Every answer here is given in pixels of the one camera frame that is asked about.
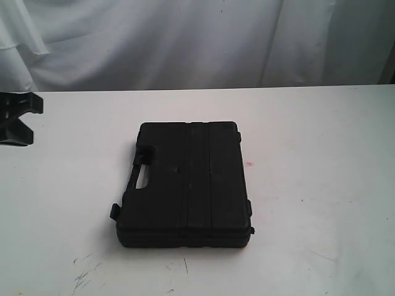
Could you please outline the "white backdrop curtain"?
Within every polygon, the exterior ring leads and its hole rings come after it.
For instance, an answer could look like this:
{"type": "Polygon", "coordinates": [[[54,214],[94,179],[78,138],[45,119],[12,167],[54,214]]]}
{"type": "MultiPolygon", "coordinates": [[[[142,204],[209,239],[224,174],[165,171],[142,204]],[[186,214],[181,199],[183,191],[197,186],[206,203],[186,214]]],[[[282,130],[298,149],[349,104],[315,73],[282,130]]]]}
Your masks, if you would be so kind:
{"type": "Polygon", "coordinates": [[[1,90],[375,84],[393,1],[2,1],[1,90]]]}

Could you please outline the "black plastic tool case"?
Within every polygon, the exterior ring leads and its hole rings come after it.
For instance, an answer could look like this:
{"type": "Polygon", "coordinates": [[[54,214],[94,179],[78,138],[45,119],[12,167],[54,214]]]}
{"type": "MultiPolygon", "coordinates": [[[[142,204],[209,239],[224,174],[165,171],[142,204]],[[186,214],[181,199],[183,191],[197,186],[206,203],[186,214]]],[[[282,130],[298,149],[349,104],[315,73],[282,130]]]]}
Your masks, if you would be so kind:
{"type": "Polygon", "coordinates": [[[254,228],[235,122],[146,122],[130,180],[113,204],[129,248],[247,246],[254,228]]]}

